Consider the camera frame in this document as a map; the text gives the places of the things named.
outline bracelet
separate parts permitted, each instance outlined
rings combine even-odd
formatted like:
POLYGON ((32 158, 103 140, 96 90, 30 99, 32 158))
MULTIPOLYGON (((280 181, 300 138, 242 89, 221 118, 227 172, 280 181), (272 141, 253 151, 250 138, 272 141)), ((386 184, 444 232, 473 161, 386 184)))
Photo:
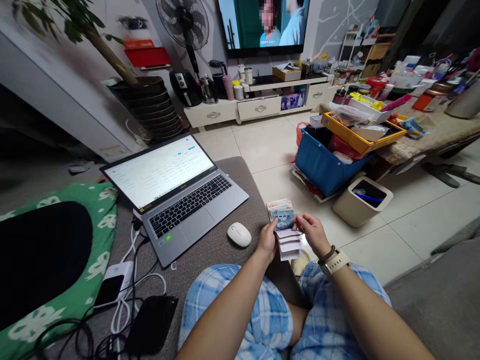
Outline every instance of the bracelet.
POLYGON ((335 245, 332 245, 330 252, 324 257, 322 257, 321 259, 318 259, 318 265, 324 265, 329 259, 329 257, 331 257, 334 253, 335 253, 335 245))

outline laptop screen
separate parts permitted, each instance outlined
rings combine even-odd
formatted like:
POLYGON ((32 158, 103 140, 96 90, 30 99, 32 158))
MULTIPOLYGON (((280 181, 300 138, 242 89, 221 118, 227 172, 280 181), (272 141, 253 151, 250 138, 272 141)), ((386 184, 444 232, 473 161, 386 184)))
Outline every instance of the laptop screen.
POLYGON ((214 166, 193 136, 188 135, 108 168, 105 173, 142 209, 214 166))

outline stack of cash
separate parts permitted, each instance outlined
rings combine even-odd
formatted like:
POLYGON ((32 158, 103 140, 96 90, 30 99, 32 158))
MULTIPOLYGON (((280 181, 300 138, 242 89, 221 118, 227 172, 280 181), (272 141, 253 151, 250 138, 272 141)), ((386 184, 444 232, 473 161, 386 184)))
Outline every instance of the stack of cash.
POLYGON ((270 221, 278 218, 275 227, 275 237, 280 248, 281 261, 297 259, 302 255, 302 233, 293 231, 294 207, 288 199, 281 199, 266 203, 270 221))

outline plaid pajama pants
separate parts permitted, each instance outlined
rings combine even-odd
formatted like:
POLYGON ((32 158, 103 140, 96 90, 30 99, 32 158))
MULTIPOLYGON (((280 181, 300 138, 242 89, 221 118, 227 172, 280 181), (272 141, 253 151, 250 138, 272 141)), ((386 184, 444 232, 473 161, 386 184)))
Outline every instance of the plaid pajama pants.
MULTIPOLYGON (((240 270, 239 265, 214 265, 203 270, 186 296, 178 341, 182 347, 194 325, 218 294, 240 270)), ((366 268, 350 268, 385 302, 390 299, 366 268)), ((310 262, 300 278, 305 296, 313 304, 291 359, 366 359, 343 313, 340 299, 315 262, 310 262)), ((288 347, 294 329, 292 313, 277 287, 266 277, 260 286, 250 322, 236 359, 281 359, 279 351, 288 347)))

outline tv stand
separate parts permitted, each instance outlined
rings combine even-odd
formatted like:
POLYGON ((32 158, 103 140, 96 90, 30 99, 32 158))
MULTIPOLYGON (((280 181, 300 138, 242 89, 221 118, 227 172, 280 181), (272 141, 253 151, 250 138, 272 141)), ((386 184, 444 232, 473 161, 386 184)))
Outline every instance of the tv stand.
POLYGON ((254 77, 254 84, 249 86, 249 92, 275 90, 296 85, 307 85, 304 104, 302 107, 282 110, 282 97, 256 97, 247 101, 220 99, 215 104, 202 102, 194 107, 184 109, 186 116, 193 128, 205 131, 205 126, 236 120, 240 125, 243 121, 282 116, 311 110, 318 104, 331 101, 339 86, 330 86, 329 78, 325 74, 312 74, 312 77, 294 81, 282 81, 280 78, 267 75, 254 77))

